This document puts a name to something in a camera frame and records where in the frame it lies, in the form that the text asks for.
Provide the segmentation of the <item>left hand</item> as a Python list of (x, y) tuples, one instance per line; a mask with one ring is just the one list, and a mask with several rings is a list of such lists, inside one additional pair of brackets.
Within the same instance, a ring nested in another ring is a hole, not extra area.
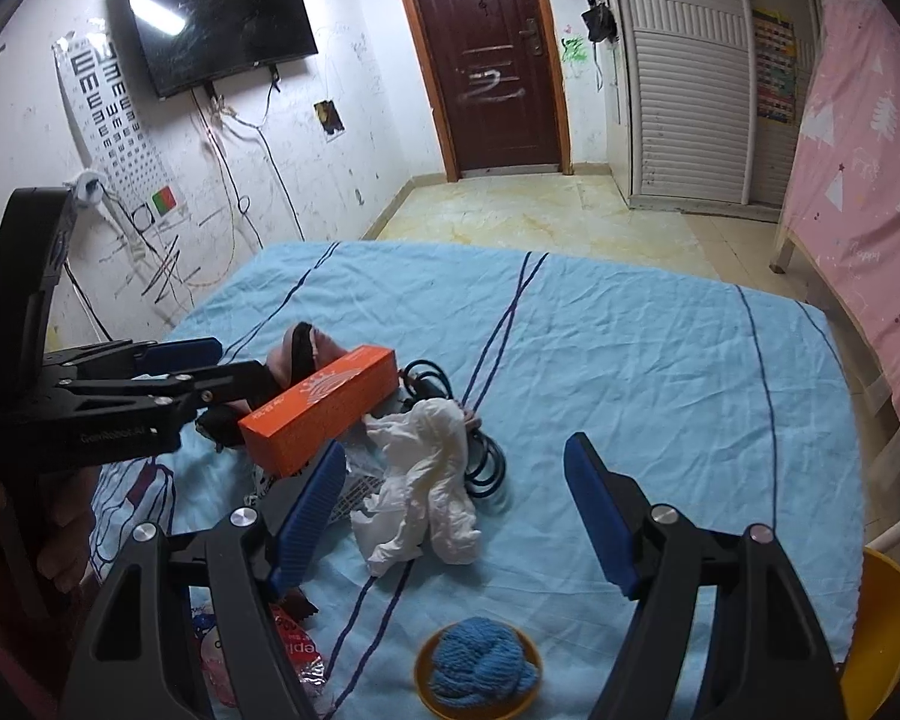
[(86, 575), (95, 527), (92, 499), (100, 470), (82, 468), (59, 488), (52, 509), (52, 538), (37, 559), (38, 572), (61, 593), (72, 592)]

